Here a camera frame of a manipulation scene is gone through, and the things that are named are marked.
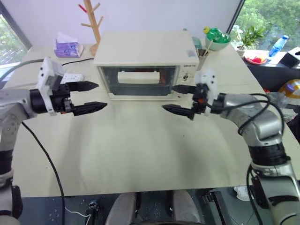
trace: green plant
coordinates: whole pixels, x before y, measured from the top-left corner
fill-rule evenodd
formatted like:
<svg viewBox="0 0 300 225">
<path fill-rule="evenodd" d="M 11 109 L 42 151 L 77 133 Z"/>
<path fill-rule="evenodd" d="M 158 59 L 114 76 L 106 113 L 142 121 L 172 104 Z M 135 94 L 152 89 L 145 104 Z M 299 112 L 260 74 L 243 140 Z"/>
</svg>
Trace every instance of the green plant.
<svg viewBox="0 0 300 225">
<path fill-rule="evenodd" d="M 260 27 L 256 28 L 254 26 L 249 27 L 241 34 L 241 40 L 243 42 L 243 45 L 240 47 L 242 50 L 244 47 L 249 47 L 254 44 L 258 44 L 258 39 L 263 38 L 263 32 L 265 31 L 265 28 Z"/>
</svg>

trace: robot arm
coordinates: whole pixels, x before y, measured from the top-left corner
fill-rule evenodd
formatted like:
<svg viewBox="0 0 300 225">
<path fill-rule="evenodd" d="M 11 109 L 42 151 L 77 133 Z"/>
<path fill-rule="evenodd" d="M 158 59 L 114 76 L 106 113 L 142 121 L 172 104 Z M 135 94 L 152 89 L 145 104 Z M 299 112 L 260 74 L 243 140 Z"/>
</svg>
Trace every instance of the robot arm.
<svg viewBox="0 0 300 225">
<path fill-rule="evenodd" d="M 14 171 L 11 167 L 16 135 L 22 121 L 46 112 L 50 115 L 83 115 L 107 105 L 90 102 L 74 106 L 69 99 L 71 91 L 87 91 L 98 85 L 87 81 L 60 84 L 62 76 L 61 65 L 45 58 L 37 89 L 0 90 L 0 224 L 19 224 L 17 219 L 23 209 L 20 189 L 12 186 Z"/>
<path fill-rule="evenodd" d="M 252 95 L 217 94 L 212 75 L 201 75 L 195 87 L 177 85 L 173 89 L 179 93 L 193 94 L 192 108 L 179 105 L 164 105 L 163 108 L 191 120 L 195 114 L 214 113 L 240 128 L 263 109 Z M 291 160 L 282 144 L 281 130 L 277 116 L 265 110 L 242 129 L 241 135 L 252 158 L 251 166 L 255 172 L 252 183 L 258 205 L 270 209 L 274 224 L 294 225 L 300 219 L 300 192 Z"/>
</svg>

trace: wall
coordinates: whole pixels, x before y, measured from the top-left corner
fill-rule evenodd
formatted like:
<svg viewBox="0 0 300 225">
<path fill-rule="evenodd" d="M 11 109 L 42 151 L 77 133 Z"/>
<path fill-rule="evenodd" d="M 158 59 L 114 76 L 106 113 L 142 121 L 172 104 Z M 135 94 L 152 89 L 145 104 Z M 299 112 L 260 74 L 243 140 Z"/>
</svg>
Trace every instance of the wall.
<svg viewBox="0 0 300 225">
<path fill-rule="evenodd" d="M 100 1 L 100 32 L 113 30 L 181 30 L 203 37 L 204 26 L 226 31 L 240 0 L 92 0 Z M 2 0 L 32 45 L 52 45 L 58 31 L 94 43 L 83 0 Z"/>
</svg>

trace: wooden coat rack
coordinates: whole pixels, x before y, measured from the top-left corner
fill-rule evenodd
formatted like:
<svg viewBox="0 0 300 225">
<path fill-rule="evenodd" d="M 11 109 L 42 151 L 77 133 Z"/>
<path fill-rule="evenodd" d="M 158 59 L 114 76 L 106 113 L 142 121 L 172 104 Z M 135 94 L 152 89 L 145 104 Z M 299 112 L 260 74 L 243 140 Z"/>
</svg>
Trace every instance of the wooden coat rack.
<svg viewBox="0 0 300 225">
<path fill-rule="evenodd" d="M 101 41 L 99 27 L 100 27 L 101 22 L 103 20 L 103 16 L 100 18 L 99 22 L 97 23 L 95 15 L 94 15 L 94 11 L 100 6 L 100 3 L 98 3 L 97 5 L 95 5 L 93 7 L 90 0 L 83 0 L 83 1 L 84 1 L 85 8 L 80 4 L 78 4 L 78 5 L 89 16 L 90 24 L 81 23 L 81 25 L 85 26 L 85 27 L 91 27 L 93 29 L 94 36 L 95 36 L 95 39 L 96 39 L 96 44 L 92 45 L 92 47 L 90 48 L 90 53 L 92 54 L 92 56 L 95 56 L 96 51 L 98 49 L 98 45 Z"/>
</svg>

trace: oven door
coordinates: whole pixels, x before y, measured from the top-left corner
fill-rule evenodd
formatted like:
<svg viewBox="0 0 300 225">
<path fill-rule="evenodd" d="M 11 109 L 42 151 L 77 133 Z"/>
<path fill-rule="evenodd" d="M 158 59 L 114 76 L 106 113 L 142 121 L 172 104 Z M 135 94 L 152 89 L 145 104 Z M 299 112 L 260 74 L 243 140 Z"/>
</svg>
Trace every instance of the oven door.
<svg viewBox="0 0 300 225">
<path fill-rule="evenodd" d="M 179 67 L 98 67 L 114 96 L 167 96 Z"/>
</svg>

